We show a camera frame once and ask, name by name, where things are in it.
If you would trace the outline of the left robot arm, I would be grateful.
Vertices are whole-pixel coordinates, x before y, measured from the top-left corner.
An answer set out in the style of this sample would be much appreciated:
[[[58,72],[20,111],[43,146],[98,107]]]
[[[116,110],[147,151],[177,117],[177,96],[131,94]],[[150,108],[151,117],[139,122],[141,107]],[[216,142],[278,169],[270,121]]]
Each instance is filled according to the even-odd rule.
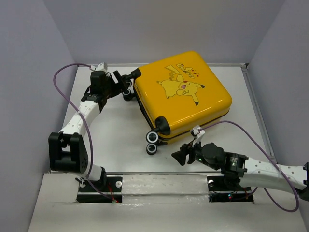
[[[76,174],[97,191],[106,188],[107,175],[103,167],[94,164],[94,151],[87,152],[84,137],[90,135],[90,125],[102,112],[107,100],[126,91],[119,73],[114,81],[106,70],[95,70],[90,74],[90,86],[84,93],[76,113],[59,132],[49,135],[50,168],[56,172]]]

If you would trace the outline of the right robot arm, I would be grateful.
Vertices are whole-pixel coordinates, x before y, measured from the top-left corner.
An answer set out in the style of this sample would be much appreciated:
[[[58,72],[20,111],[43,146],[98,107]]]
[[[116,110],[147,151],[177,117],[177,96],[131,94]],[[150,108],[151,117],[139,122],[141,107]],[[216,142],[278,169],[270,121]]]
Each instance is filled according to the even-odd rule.
[[[206,145],[183,144],[172,157],[184,166],[195,161],[221,174],[210,191],[238,191],[244,188],[267,188],[297,193],[300,199],[309,199],[309,166],[277,166],[245,155],[224,151],[214,143]]]

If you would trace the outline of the yellow hard-shell suitcase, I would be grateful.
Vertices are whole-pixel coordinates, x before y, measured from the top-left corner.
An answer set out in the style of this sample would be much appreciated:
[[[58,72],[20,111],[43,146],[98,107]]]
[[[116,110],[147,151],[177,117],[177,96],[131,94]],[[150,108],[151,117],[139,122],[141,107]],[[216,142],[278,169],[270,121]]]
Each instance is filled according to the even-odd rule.
[[[185,137],[194,126],[219,120],[232,104],[231,95],[196,51],[142,65],[121,77],[129,84],[124,100],[137,100],[151,128],[145,136],[149,155]]]

